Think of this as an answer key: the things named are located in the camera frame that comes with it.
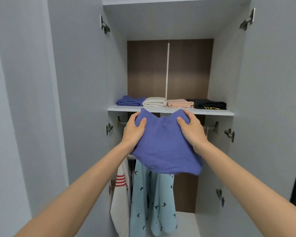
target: cabinet floor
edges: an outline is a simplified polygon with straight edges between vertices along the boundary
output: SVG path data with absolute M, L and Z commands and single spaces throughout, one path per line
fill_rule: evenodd
M 161 237 L 201 237 L 194 213 L 176 212 L 178 229 L 171 234 L 163 233 Z M 147 228 L 147 237 L 155 237 Z

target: purple-blue t-shirt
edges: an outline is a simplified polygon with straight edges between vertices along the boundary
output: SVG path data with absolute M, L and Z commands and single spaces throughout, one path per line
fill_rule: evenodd
M 203 166 L 201 157 L 183 136 L 177 117 L 181 117 L 187 124 L 190 123 L 182 109 L 169 117 L 159 118 L 142 108 L 135 125 L 139 126 L 143 118 L 147 119 L 147 124 L 144 135 L 132 154 L 144 166 L 157 173 L 186 172 L 198 175 Z

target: folded clothes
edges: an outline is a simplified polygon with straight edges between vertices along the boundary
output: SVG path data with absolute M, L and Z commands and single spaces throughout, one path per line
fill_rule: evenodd
M 157 173 L 187 172 L 198 175 L 203 166 L 201 157 L 184 138 L 176 120 L 178 117 L 187 124 L 190 123 L 182 109 L 169 117 L 158 118 L 142 108 L 135 125 L 139 126 L 140 121 L 146 118 L 145 133 L 131 154 L 135 155 L 144 166 Z
M 143 102 L 143 106 L 166 106 L 167 100 L 163 97 L 149 97 Z
M 196 109 L 208 109 L 208 110 L 227 110 L 227 104 L 222 101 L 212 101 L 209 99 L 186 99 L 187 101 L 194 102 L 194 108 Z
M 169 107 L 193 107 L 193 101 L 187 101 L 184 99 L 167 100 Z
M 131 98 L 129 96 L 123 96 L 121 99 L 116 101 L 117 105 L 127 105 L 127 106 L 143 106 L 143 101 L 145 97 L 141 98 Z

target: white towel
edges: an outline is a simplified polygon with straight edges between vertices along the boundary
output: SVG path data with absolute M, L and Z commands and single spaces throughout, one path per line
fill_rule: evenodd
M 111 217 L 119 237 L 129 237 L 131 195 L 128 161 L 125 159 L 117 170 L 111 205 Z
M 163 97 L 149 97 L 143 102 L 143 106 L 166 106 L 167 100 Z

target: vertical gap line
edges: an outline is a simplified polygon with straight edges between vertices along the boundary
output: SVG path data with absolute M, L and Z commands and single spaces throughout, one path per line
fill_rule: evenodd
M 166 100 L 167 100 L 167 96 L 168 96 L 169 52 L 170 52 L 170 41 L 168 42 L 168 54 L 167 54 Z

